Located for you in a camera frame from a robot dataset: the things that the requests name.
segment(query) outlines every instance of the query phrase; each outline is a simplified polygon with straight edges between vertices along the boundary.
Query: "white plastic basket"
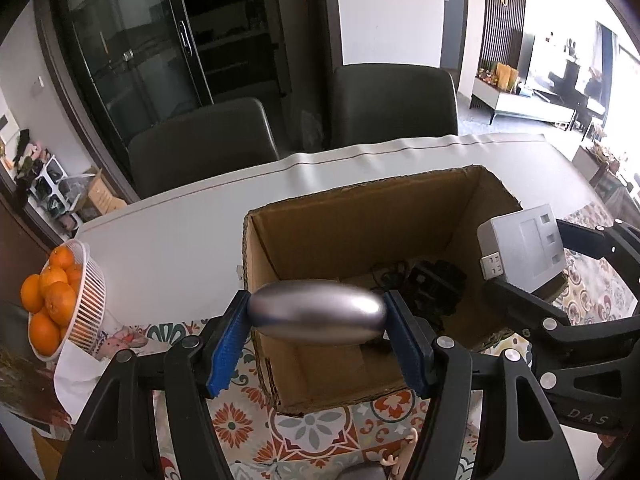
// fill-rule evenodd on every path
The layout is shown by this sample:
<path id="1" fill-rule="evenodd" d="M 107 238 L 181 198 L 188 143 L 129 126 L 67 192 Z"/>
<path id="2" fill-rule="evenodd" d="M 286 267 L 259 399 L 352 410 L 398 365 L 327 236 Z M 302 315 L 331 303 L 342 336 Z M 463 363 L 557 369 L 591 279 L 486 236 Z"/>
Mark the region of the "white plastic basket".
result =
<path id="1" fill-rule="evenodd" d="M 38 353 L 31 344 L 31 349 L 36 357 L 44 362 L 55 361 L 60 352 L 62 345 L 67 339 L 80 347 L 87 353 L 91 353 L 96 340 L 98 339 L 98 330 L 104 318 L 104 308 L 106 305 L 106 289 L 104 286 L 104 275 L 100 267 L 89 256 L 89 247 L 87 244 L 78 240 L 69 240 L 65 244 L 74 254 L 76 264 L 82 264 L 82 278 L 80 280 L 80 288 L 78 289 L 78 299 L 74 309 L 73 317 L 69 322 L 69 329 L 66 331 L 65 337 L 60 342 L 58 349 L 50 356 L 46 357 Z M 29 314 L 29 324 L 33 314 Z"/>

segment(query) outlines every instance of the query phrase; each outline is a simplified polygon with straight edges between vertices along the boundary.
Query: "glass door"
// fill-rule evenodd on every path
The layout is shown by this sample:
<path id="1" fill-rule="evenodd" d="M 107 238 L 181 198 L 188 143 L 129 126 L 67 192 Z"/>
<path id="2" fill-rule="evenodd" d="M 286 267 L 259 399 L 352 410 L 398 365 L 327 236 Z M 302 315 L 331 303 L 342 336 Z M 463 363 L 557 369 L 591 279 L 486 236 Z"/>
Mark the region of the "glass door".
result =
<path id="1" fill-rule="evenodd" d="M 66 0 L 74 39 L 121 157 L 138 133 L 211 102 L 182 5 Z"/>

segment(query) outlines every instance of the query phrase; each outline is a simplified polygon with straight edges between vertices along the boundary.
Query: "chair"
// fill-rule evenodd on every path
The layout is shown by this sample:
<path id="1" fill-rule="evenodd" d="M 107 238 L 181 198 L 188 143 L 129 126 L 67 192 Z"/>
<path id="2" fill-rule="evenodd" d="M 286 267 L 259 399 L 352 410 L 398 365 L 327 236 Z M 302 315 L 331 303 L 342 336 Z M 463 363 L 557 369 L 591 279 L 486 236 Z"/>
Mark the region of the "chair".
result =
<path id="1" fill-rule="evenodd" d="M 278 151 L 264 108 L 253 98 L 198 108 L 129 143 L 131 173 L 141 198 L 274 160 Z"/>
<path id="2" fill-rule="evenodd" d="M 402 64 L 335 70 L 332 148 L 457 134 L 456 92 L 444 70 Z"/>

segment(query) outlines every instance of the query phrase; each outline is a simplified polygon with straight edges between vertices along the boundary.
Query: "door handle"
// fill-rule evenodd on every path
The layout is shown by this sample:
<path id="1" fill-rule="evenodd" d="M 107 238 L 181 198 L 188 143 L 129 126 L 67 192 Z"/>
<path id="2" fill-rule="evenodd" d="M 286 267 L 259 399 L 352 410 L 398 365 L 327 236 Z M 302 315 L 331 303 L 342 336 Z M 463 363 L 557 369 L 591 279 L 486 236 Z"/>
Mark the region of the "door handle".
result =
<path id="1" fill-rule="evenodd" d="M 193 49 L 191 47 L 191 41 L 189 41 L 189 33 L 183 20 L 178 22 L 178 35 L 180 36 L 180 42 L 184 48 L 185 54 L 189 57 L 193 56 Z"/>

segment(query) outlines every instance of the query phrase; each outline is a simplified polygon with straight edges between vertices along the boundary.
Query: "floral tile pattern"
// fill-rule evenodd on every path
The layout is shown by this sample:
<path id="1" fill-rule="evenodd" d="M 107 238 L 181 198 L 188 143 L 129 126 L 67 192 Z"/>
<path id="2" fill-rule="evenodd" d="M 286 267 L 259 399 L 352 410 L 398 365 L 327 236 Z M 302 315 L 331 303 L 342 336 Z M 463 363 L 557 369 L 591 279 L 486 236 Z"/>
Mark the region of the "floral tile pattern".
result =
<path id="1" fill-rule="evenodd" d="M 590 204 L 567 220 L 595 227 L 612 225 L 601 206 Z M 566 252 L 567 290 L 555 305 L 574 324 L 629 316 L 636 300 L 605 261 Z M 161 342 L 173 343 L 186 334 L 198 334 L 207 320 L 134 327 Z M 517 349 L 530 363 L 530 343 L 512 335 L 489 348 L 499 354 Z M 164 395 L 156 395 L 156 427 L 165 478 L 179 480 L 166 418 Z M 255 369 L 255 353 L 247 340 L 232 384 L 208 401 L 211 423 L 236 480 L 333 480 L 340 471 L 363 461 L 378 461 L 399 449 L 411 427 L 422 429 L 429 405 L 411 390 L 371 402 L 312 413 L 303 418 L 279 415 L 267 406 Z M 456 480 L 469 480 L 478 435 L 469 425 Z"/>

